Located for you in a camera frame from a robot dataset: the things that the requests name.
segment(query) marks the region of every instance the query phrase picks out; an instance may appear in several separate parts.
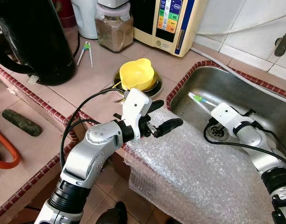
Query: black electric kettle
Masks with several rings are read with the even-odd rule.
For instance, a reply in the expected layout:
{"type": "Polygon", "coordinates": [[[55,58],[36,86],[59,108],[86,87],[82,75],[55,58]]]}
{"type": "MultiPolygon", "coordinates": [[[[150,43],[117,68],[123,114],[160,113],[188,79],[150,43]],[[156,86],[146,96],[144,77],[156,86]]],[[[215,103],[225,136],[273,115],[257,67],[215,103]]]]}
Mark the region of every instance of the black electric kettle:
{"type": "Polygon", "coordinates": [[[0,0],[0,28],[20,64],[0,46],[0,63],[34,75],[38,83],[58,85],[71,79],[76,65],[51,0],[0,0]]]}

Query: orange hose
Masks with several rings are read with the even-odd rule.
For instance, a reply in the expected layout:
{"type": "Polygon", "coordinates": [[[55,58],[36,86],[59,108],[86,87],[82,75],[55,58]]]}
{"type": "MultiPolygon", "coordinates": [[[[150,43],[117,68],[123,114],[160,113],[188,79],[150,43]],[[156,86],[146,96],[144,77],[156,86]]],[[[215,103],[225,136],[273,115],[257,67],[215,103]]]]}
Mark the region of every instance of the orange hose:
{"type": "Polygon", "coordinates": [[[12,162],[0,161],[0,169],[12,169],[16,167],[21,160],[18,151],[1,133],[0,133],[0,143],[2,143],[3,146],[5,146],[5,148],[9,151],[9,153],[12,155],[13,158],[12,162]]]}

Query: spice jar lid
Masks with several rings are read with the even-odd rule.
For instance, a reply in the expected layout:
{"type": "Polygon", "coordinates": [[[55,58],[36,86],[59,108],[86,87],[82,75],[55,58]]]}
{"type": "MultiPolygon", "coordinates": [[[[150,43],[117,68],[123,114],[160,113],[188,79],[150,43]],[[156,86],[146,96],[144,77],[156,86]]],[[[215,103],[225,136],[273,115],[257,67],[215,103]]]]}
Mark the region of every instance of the spice jar lid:
{"type": "Polygon", "coordinates": [[[127,2],[123,4],[122,6],[119,6],[117,8],[108,8],[106,6],[96,4],[96,17],[98,19],[104,19],[105,15],[107,16],[120,16],[120,18],[123,21],[129,20],[130,15],[129,15],[129,10],[130,10],[130,3],[127,2]]]}

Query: bubble wrap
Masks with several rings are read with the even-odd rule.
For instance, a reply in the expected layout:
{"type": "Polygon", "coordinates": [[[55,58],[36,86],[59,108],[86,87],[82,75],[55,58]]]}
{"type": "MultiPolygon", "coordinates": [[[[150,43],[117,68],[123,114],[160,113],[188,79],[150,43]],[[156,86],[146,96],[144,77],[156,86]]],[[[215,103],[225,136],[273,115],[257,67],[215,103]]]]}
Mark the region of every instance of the bubble wrap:
{"type": "MultiPolygon", "coordinates": [[[[160,125],[176,118],[161,108],[150,114],[160,125]]],[[[239,147],[207,143],[184,122],[161,138],[126,147],[129,186],[183,224],[272,224],[269,194],[248,155],[239,147]]]]}

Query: sink drain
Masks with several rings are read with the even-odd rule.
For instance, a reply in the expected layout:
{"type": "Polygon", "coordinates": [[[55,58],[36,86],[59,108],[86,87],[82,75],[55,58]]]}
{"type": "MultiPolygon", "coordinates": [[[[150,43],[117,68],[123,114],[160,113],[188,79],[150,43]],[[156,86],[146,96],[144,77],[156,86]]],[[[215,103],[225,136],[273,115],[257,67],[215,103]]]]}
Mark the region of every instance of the sink drain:
{"type": "Polygon", "coordinates": [[[213,139],[216,139],[218,141],[225,141],[229,137],[229,133],[225,128],[222,128],[221,126],[211,126],[207,133],[210,137],[213,139]]]}

